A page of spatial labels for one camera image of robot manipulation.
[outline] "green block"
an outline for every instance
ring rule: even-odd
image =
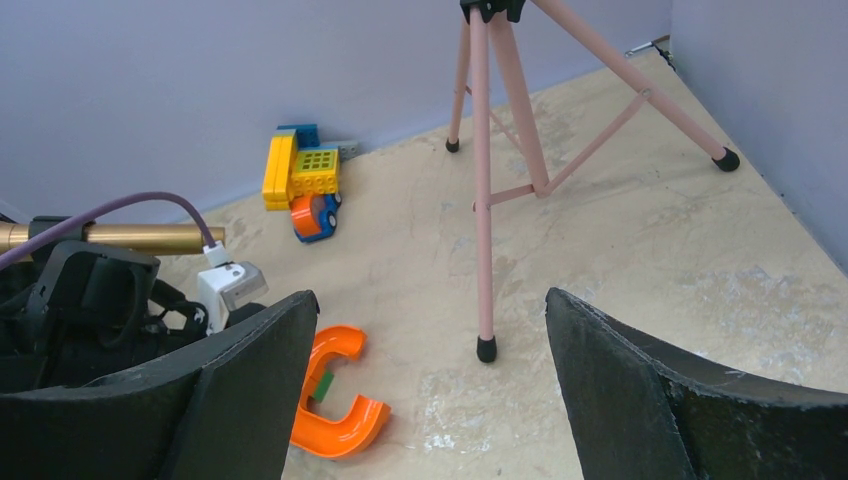
[[[316,402],[321,403],[324,401],[324,397],[327,396],[327,390],[330,389],[330,384],[333,383],[333,376],[330,372],[324,372],[324,376],[321,377],[321,381],[315,387],[315,393],[312,394],[312,398]]]

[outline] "wall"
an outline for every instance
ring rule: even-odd
[[[674,0],[684,82],[848,273],[848,2]]]
[[[671,0],[571,4],[622,51],[670,28]],[[598,67],[525,12],[532,89]],[[460,18],[456,0],[5,1],[0,211],[73,214],[142,190],[208,209],[258,193],[278,123],[366,149],[445,124]],[[154,204],[104,220],[180,217]]]

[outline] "brass tube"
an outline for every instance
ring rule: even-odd
[[[215,240],[226,243],[224,227],[210,227]],[[0,222],[0,253],[29,239],[29,225]],[[193,255],[203,253],[203,237],[196,225],[92,225],[85,240],[128,248],[148,255]]]

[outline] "pink tripod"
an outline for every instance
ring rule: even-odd
[[[548,178],[547,167],[539,142],[539,133],[533,119],[530,97],[518,47],[512,32],[512,23],[520,18],[524,0],[460,0],[465,13],[459,45],[456,72],[456,90],[446,147],[449,152],[459,150],[459,122],[466,92],[472,97],[474,122],[474,162],[477,172],[477,194],[474,211],[477,217],[477,295],[479,302],[479,337],[477,358],[490,363],[497,356],[494,334],[494,300],[492,298],[492,205],[533,193],[544,198],[553,192],[568,176],[574,173],[604,142],[620,129],[645,103],[650,103],[668,118],[692,141],[700,146],[725,172],[739,167],[739,157],[723,147],[692,120],[657,86],[630,65],[622,54],[604,40],[585,21],[560,0],[531,0],[554,22],[585,46],[610,70],[636,91],[636,97],[579,155],[577,155],[553,180]],[[518,130],[518,138],[489,109],[489,46],[491,36],[495,57],[506,87],[509,106]],[[468,88],[468,67],[471,65],[472,90]],[[502,192],[491,191],[489,154],[489,117],[504,132],[524,156],[530,174],[529,185]]]

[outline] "tripod leg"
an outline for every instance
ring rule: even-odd
[[[571,36],[595,54],[610,70],[637,92],[650,89],[648,102],[663,116],[692,139],[712,157],[713,162],[723,171],[730,172],[739,167],[739,156],[724,148],[709,133],[698,125],[689,115],[671,100],[665,93],[631,65],[612,45],[610,45],[588,23],[580,18],[561,0],[532,0],[547,16],[559,24]]]
[[[471,33],[468,23],[462,22],[462,33],[459,37],[459,58],[456,62],[456,86],[453,91],[453,112],[451,125],[448,130],[448,140],[445,148],[451,153],[459,151],[459,122],[462,120],[462,106],[465,101],[465,87],[468,82],[468,62],[471,57]]]
[[[478,8],[470,14],[471,96],[474,122],[474,164],[477,177],[475,216],[477,218],[477,300],[480,336],[477,358],[491,363],[497,356],[492,298],[492,181],[489,155],[489,39]]]
[[[527,92],[515,35],[506,14],[498,13],[492,18],[490,32],[533,190],[537,197],[547,196],[544,191],[549,179],[542,142],[539,141],[539,131],[536,130],[536,120],[533,118],[533,107],[530,105],[530,95]]]

